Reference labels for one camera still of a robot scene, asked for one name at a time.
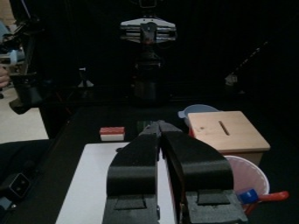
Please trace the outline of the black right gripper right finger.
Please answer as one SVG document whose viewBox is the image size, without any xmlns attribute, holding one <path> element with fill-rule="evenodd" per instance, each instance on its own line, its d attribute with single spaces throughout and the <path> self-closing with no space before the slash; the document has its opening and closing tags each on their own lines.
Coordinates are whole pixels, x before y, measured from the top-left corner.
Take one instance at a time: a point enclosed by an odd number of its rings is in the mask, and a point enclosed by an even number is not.
<svg viewBox="0 0 299 224">
<path fill-rule="evenodd" d="M 248 224 L 228 160 L 168 122 L 159 122 L 178 224 Z"/>
</svg>

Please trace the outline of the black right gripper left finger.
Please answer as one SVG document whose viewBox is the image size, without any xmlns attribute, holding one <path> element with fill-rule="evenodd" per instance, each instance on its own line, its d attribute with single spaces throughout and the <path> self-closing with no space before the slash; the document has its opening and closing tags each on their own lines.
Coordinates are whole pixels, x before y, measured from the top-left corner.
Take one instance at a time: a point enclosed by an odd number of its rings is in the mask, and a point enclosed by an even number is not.
<svg viewBox="0 0 299 224">
<path fill-rule="evenodd" d="M 159 224 L 158 122 L 118 152 L 107 169 L 107 201 L 102 224 Z"/>
</svg>

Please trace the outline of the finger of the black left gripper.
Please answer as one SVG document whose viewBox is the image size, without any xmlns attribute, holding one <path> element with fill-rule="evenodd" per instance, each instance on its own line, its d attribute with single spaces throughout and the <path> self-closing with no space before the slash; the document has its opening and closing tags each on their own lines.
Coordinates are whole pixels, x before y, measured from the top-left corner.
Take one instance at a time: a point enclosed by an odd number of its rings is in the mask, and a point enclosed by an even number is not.
<svg viewBox="0 0 299 224">
<path fill-rule="evenodd" d="M 143 44 L 147 44 L 147 40 L 148 40 L 148 26 L 147 24 L 140 24 L 140 40 Z"/>
<path fill-rule="evenodd" d="M 148 23 L 148 43 L 155 42 L 155 33 L 156 33 L 156 23 Z"/>
</svg>

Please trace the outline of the person's hand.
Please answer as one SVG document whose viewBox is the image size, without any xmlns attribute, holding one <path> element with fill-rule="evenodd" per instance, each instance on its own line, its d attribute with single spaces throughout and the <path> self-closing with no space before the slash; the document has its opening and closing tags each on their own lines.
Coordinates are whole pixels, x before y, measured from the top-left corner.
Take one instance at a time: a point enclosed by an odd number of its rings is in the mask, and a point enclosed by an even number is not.
<svg viewBox="0 0 299 224">
<path fill-rule="evenodd" d="M 11 78 L 8 71 L 0 66 L 0 88 L 10 84 Z"/>
</svg>

